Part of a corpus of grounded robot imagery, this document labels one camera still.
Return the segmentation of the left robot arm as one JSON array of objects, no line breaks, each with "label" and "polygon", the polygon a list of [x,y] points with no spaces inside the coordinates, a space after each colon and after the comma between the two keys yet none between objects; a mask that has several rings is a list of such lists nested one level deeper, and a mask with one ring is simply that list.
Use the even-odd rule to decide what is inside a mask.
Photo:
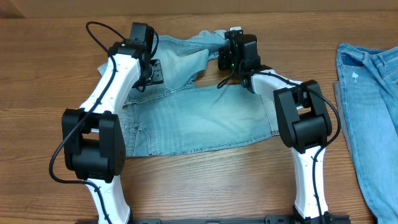
[{"label": "left robot arm", "polygon": [[143,92],[163,83],[160,61],[154,58],[159,35],[145,23],[132,23],[123,37],[105,52],[108,62],[93,93],[78,109],[62,115],[63,140],[49,164],[49,174],[59,183],[53,165],[64,152],[67,169],[74,171],[71,184],[88,187],[98,212],[98,223],[132,223],[132,212],[121,186],[126,147],[119,121],[123,104],[132,89]]}]

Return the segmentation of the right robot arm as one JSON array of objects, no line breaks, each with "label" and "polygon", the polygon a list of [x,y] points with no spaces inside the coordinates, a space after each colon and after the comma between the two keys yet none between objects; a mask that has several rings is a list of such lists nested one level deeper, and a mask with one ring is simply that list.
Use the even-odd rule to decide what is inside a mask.
[{"label": "right robot arm", "polygon": [[323,192],[323,155],[331,134],[328,100],[315,80],[293,81],[263,65],[257,37],[237,27],[225,32],[218,68],[231,70],[251,93],[272,100],[279,135],[290,148],[295,167],[296,198],[291,223],[332,223]]}]

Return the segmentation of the light blue denim shorts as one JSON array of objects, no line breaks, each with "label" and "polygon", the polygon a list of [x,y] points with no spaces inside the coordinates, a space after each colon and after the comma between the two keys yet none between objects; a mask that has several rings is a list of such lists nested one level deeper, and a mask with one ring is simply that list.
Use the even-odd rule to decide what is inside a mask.
[{"label": "light blue denim shorts", "polygon": [[160,36],[155,58],[164,81],[131,90],[119,115],[129,157],[171,156],[242,147],[279,133],[274,104],[240,85],[197,87],[226,44],[223,30],[187,40]]}]

